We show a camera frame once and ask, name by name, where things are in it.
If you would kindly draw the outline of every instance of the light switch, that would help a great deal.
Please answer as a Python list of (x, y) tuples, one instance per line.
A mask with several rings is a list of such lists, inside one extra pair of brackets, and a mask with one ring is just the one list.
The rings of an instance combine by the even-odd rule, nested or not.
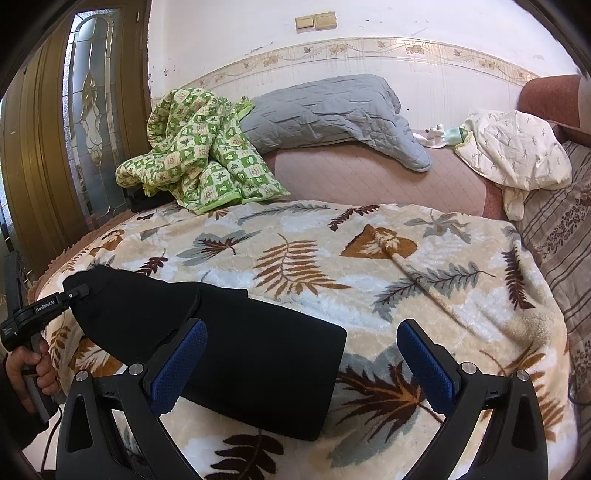
[(314, 15), (314, 26), (316, 30), (329, 30), (336, 28), (336, 15), (334, 12), (325, 12)]
[(305, 17), (298, 17), (295, 19), (295, 28), (298, 32), (308, 28), (314, 28), (314, 15), (307, 15)]

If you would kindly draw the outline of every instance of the white patterned cloth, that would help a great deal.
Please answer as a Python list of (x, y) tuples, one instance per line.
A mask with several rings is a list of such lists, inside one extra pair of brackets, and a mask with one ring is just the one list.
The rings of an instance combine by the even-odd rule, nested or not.
[(506, 192), (509, 220), (523, 218), (523, 201), (530, 190), (557, 190), (571, 182), (571, 165), (550, 124), (528, 113), (478, 111), (462, 128), (469, 131), (455, 147), (458, 156), (476, 173)]

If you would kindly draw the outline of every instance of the leaf pattern blanket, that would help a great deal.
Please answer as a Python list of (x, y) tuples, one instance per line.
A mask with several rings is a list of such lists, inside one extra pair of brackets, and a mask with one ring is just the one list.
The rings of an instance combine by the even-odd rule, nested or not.
[[(316, 442), (262, 432), (183, 398), (162, 416), (207, 480), (401, 479), (443, 421), (396, 346), (396, 328), (409, 317), (458, 362), (498, 375), (526, 369), (544, 418), (550, 478), (561, 478), (574, 459), (563, 315), (508, 222), (415, 205), (250, 203), (202, 216), (167, 205), (95, 240), (40, 295), (96, 264), (247, 288), (253, 298), (348, 331)], [(70, 312), (49, 325), (47, 336), (66, 390), (82, 368), (95, 375), (122, 368), (84, 336)], [(489, 413), (481, 414), (453, 478), (467, 471)]]

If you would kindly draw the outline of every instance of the stained glass door panel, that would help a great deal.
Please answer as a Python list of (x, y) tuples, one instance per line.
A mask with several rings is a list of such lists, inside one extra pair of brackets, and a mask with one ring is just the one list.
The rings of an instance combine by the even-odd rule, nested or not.
[(91, 228), (127, 209), (115, 169), (124, 158), (117, 69), (120, 9), (74, 16), (63, 75), (64, 133), (78, 200)]

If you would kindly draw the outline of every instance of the door frame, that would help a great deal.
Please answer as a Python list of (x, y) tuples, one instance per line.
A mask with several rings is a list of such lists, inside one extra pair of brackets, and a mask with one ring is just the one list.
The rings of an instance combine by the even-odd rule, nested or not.
[(128, 55), (130, 60), (122, 61), (118, 72), (119, 124), (125, 155), (131, 158), (150, 149), (146, 129), (150, 7), (151, 0), (87, 0), (78, 4), (20, 68), (4, 96), (0, 112), (2, 175), (22, 254), (36, 275), (96, 227), (87, 225), (82, 213), (64, 137), (63, 64), (73, 17), (76, 12), (101, 8), (124, 10), (121, 56)]

